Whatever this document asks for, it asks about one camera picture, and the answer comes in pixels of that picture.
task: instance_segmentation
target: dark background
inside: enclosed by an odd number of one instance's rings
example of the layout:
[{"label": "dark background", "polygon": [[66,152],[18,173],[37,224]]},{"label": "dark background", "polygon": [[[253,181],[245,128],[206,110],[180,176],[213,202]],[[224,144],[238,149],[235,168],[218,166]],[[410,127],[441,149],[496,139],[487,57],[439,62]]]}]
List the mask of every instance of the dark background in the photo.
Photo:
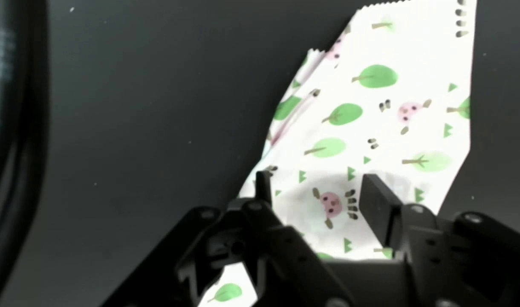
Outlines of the dark background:
[{"label": "dark background", "polygon": [[[0,307],[95,307],[185,210],[226,205],[306,48],[363,4],[52,0],[47,176]],[[479,0],[473,72],[473,149],[441,215],[520,232],[520,0]]]}]

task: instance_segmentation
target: fabric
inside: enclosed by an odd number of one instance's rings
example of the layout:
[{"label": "fabric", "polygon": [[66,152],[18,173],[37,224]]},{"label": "fabric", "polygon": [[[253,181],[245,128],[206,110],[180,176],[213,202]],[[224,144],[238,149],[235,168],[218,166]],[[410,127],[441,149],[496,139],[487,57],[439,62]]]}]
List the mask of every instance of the fabric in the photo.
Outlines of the fabric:
[{"label": "fabric", "polygon": [[[475,0],[357,11],[327,53],[308,52],[240,197],[253,195],[255,171],[276,168],[272,210],[320,258],[390,258],[359,214],[361,176],[439,210],[470,145],[473,14]],[[204,299],[248,282],[228,272]],[[253,295],[240,287],[214,304],[252,306]]]}]

